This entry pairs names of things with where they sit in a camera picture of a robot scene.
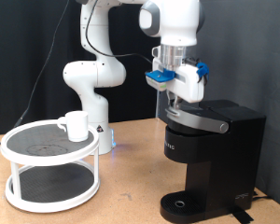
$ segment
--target gray wall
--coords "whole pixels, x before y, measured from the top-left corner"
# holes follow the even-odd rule
[[[201,0],[197,56],[210,68],[205,100],[228,99],[267,116],[257,188],[280,203],[280,0]],[[166,106],[161,95],[161,118]]]

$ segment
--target two-tier stand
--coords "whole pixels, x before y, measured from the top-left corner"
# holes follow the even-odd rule
[[[58,212],[90,199],[100,187],[99,135],[89,126],[89,138],[73,143],[57,120],[22,125],[7,133],[2,155],[10,160],[8,201],[21,210]],[[82,161],[94,154],[94,167]]]

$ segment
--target blue gripper attachment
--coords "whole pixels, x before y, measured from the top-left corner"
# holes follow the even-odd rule
[[[159,70],[146,73],[146,75],[157,82],[166,82],[175,78],[175,72],[164,69],[164,72],[160,72]]]
[[[196,67],[198,67],[197,74],[199,76],[199,81],[200,82],[203,77],[204,77],[204,85],[206,85],[208,79],[209,79],[209,69],[206,63],[197,63]]]

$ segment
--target black mesh tray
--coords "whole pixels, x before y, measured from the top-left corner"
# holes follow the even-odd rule
[[[28,156],[59,156],[78,151],[93,141],[93,134],[83,142],[71,142],[67,133],[59,129],[56,124],[47,124],[25,129],[11,136],[7,147],[19,154]]]

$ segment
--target blue light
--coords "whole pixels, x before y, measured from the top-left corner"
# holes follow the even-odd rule
[[[112,147],[116,146],[116,142],[114,142],[114,129],[111,129],[112,132]]]

